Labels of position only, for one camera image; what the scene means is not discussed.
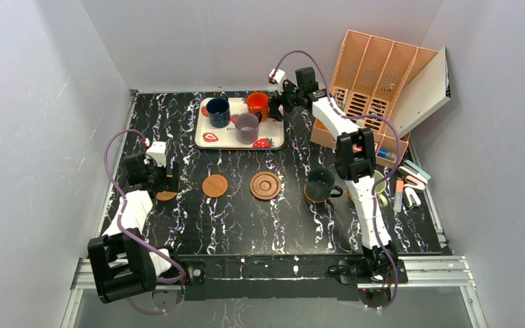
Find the orange mug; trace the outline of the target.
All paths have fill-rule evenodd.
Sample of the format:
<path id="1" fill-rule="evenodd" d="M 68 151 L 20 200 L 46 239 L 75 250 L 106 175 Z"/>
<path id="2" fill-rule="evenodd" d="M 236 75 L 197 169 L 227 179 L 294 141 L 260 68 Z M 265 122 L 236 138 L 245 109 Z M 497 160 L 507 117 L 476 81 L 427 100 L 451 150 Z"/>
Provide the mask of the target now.
<path id="1" fill-rule="evenodd" d="M 251 93 L 246 98 L 247 109 L 251 114 L 260 115 L 260 121 L 264 122 L 269 113 L 269 96 L 262 92 Z"/>

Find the dark green mug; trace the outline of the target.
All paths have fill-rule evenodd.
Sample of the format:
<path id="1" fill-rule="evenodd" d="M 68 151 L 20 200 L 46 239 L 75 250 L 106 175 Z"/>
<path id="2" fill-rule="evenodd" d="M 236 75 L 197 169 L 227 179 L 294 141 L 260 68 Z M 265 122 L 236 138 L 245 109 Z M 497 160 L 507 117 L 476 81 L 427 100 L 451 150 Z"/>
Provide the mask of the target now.
<path id="1" fill-rule="evenodd" d="M 343 189 L 336 184 L 334 175 L 324 167 L 317 167 L 309 171 L 304 189 L 310 197 L 317 200 L 326 197 L 337 198 L 343 195 Z"/>

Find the dark ringed wooden coaster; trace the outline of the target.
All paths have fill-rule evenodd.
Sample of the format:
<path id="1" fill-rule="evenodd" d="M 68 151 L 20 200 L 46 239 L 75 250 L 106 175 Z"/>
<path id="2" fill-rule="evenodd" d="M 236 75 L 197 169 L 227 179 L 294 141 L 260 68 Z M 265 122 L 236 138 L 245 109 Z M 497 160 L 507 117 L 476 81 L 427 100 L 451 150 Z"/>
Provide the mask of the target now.
<path id="1" fill-rule="evenodd" d="M 282 182 L 273 172 L 259 172 L 250 181 L 250 191 L 259 200 L 272 200 L 281 188 Z"/>

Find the light green mug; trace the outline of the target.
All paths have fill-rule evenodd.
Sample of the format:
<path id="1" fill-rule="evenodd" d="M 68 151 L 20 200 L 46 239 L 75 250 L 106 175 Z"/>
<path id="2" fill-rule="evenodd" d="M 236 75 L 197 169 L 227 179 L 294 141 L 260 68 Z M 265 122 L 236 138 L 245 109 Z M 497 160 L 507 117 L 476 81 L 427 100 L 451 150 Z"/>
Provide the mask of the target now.
<path id="1" fill-rule="evenodd" d="M 384 195 L 384 191 L 387 187 L 387 181 L 384 180 L 384 175 L 379 171 L 374 171 L 374 179 L 376 182 L 375 193 L 378 200 L 378 204 L 380 207 L 385 208 L 389 204 L 387 197 Z"/>

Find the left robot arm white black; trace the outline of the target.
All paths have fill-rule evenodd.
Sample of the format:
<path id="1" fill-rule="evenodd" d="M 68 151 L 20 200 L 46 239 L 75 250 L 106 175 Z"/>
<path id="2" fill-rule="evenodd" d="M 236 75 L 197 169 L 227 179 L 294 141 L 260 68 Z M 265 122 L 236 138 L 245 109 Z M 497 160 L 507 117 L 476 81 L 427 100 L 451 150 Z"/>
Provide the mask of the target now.
<path id="1" fill-rule="evenodd" d="M 145 247 L 142 230 L 159 193 L 176 192 L 179 164 L 160 166 L 153 155 L 137 153 L 124 160 L 118 211 L 110 226 L 90 239 L 87 252 L 96 291 L 111 303 L 153 291 L 174 264 L 168 249 Z"/>

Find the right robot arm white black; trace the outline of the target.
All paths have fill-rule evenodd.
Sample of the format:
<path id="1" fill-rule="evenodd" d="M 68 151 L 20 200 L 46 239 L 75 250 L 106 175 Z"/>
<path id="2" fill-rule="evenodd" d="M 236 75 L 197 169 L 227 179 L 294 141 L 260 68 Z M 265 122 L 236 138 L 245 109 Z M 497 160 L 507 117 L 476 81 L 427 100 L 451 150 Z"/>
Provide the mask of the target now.
<path id="1" fill-rule="evenodd" d="M 269 82 L 277 87 L 277 92 L 268 101 L 268 117 L 282 121 L 285 114 L 301 107 L 324 125 L 336 141 L 336 173 L 352 194 L 363 249 L 390 251 L 391 238 L 383 226 L 373 190 L 376 154 L 372 130 L 360 128 L 355 118 L 336 106 L 328 92 L 319 88 L 313 68 L 302 68 L 296 73 L 301 78 L 297 83 L 289 81 L 283 70 L 274 68 L 269 73 Z"/>

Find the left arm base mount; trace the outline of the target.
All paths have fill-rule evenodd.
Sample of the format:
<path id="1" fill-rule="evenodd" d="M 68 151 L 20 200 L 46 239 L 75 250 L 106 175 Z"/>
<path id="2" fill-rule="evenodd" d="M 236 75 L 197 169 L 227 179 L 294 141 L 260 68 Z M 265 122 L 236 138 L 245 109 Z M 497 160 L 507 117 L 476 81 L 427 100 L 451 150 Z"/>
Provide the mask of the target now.
<path id="1" fill-rule="evenodd" d="M 159 312 L 167 313 L 185 301 L 191 287 L 202 286 L 205 283 L 206 264 L 203 261 L 188 260 L 181 263 L 185 276 L 173 284 L 158 283 L 152 292 L 152 303 Z"/>

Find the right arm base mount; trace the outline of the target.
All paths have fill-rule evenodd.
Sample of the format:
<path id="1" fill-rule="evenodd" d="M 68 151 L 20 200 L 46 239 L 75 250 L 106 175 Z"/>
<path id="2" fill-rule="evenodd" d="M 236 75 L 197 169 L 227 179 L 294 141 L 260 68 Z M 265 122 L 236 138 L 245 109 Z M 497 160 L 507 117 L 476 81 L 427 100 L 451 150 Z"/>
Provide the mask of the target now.
<path id="1" fill-rule="evenodd" d="M 382 311 L 395 300 L 397 288 L 409 281 L 405 263 L 379 252 L 345 258 L 329 266 L 326 275 L 344 285 L 356 285 L 364 307 Z"/>

